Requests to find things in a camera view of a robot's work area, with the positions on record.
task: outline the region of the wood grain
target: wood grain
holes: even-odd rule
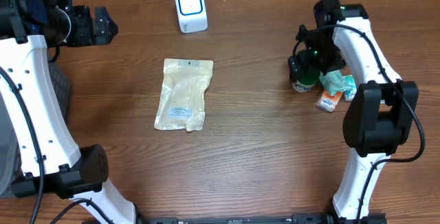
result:
[[[102,144],[110,178],[149,217],[277,216],[319,212],[338,189],[348,147],[342,119],[314,105],[320,88],[299,94],[287,57],[301,23],[312,27],[318,0],[206,0],[209,28],[182,34],[174,0],[76,0],[105,5],[120,33],[107,46],[62,48],[59,65],[74,96],[69,129],[79,146]],[[440,2],[362,3],[388,61],[420,88],[417,114],[427,139],[423,157],[388,164],[371,210],[389,223],[440,218]],[[165,58],[214,61],[200,132],[156,131]],[[418,148],[412,128],[395,157]],[[39,223],[69,201],[44,197]],[[0,219],[27,223],[34,198],[2,199]],[[90,217],[81,208],[62,223]]]

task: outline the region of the small white packet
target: small white packet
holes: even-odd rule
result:
[[[154,127],[200,131],[205,121],[204,93],[212,77],[211,60],[165,59],[164,81]]]

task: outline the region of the black cable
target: black cable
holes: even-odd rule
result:
[[[27,127],[29,128],[30,137],[32,138],[32,143],[34,145],[35,153],[36,153],[36,162],[38,163],[38,167],[40,169],[40,185],[38,187],[38,194],[35,201],[34,211],[32,213],[32,217],[30,219],[30,223],[35,223],[36,215],[39,213],[41,199],[43,198],[43,190],[44,190],[44,164],[43,164],[43,156],[41,156],[41,149],[39,146],[39,142],[36,138],[36,133],[34,129],[34,125],[32,124],[32,120],[30,119],[28,108],[26,107],[26,104],[21,97],[20,89],[17,88],[14,81],[9,77],[8,73],[4,69],[0,67],[0,75],[3,76],[5,81],[8,83],[9,87],[11,88],[12,92],[15,95],[15,98],[17,102],[20,105],[21,111],[23,112],[23,116],[26,120]]]
[[[61,211],[61,213],[58,214],[55,217],[55,219],[50,222],[50,224],[55,224],[57,221],[61,219],[61,217],[63,217],[65,213],[67,213],[67,211],[69,211],[70,209],[72,209],[73,207],[77,206],[80,203],[86,203],[87,205],[91,205],[103,217],[103,219],[106,222],[108,222],[109,224],[114,224],[113,221],[110,220],[110,218],[107,215],[105,215],[104,212],[92,200],[89,199],[81,199],[74,201],[73,203],[70,203],[69,206],[67,206],[63,211]]]
[[[376,167],[378,165],[382,164],[382,163],[385,163],[385,162],[404,163],[404,162],[412,162],[412,161],[414,161],[416,159],[419,159],[421,154],[424,151],[424,148],[425,148],[425,135],[424,135],[424,130],[421,127],[419,118],[417,117],[417,115],[415,114],[415,112],[413,111],[413,109],[411,108],[411,106],[409,105],[408,101],[405,99],[405,97],[401,93],[401,91],[395,86],[393,81],[386,74],[385,68],[382,66],[382,63],[380,62],[380,58],[379,58],[379,55],[377,54],[377,51],[376,51],[376,49],[374,47],[374,44],[371,42],[371,40],[368,38],[368,36],[364,32],[361,32],[361,31],[359,31],[358,29],[356,29],[354,27],[351,27],[351,26],[348,26],[348,25],[341,25],[341,24],[323,25],[322,27],[319,27],[317,29],[317,31],[325,30],[325,29],[330,29],[330,28],[335,28],[335,27],[341,27],[341,28],[345,28],[345,29],[351,30],[351,31],[359,34],[368,43],[368,45],[369,45],[369,47],[370,47],[370,49],[371,49],[371,51],[372,51],[372,53],[374,55],[374,58],[376,60],[377,66],[379,67],[380,73],[383,75],[385,80],[390,85],[393,86],[394,91],[397,93],[397,95],[399,96],[399,98],[404,103],[405,107],[407,108],[408,112],[411,114],[411,117],[414,120],[414,123],[415,123],[415,125],[417,127],[417,130],[419,131],[419,136],[420,136],[420,147],[419,147],[419,151],[417,152],[416,155],[414,155],[414,156],[412,156],[411,158],[408,158],[408,159],[381,159],[381,160],[375,162],[371,166],[371,169],[368,172],[368,176],[367,176],[365,184],[364,184],[364,188],[362,189],[362,194],[361,194],[360,201],[359,201],[359,207],[357,209],[358,211],[357,211],[356,219],[355,219],[355,222],[354,222],[354,223],[360,224],[360,213],[362,211],[362,206],[364,205],[364,197],[365,197],[365,194],[366,194],[366,189],[369,186],[371,177],[372,177],[373,172],[376,169]],[[296,48],[298,47],[298,44],[299,43],[297,43],[295,45],[294,52],[296,51]]]
[[[60,45],[56,45],[55,47],[55,55],[54,57],[49,60],[48,63],[55,63],[58,60],[58,57],[60,56]]]

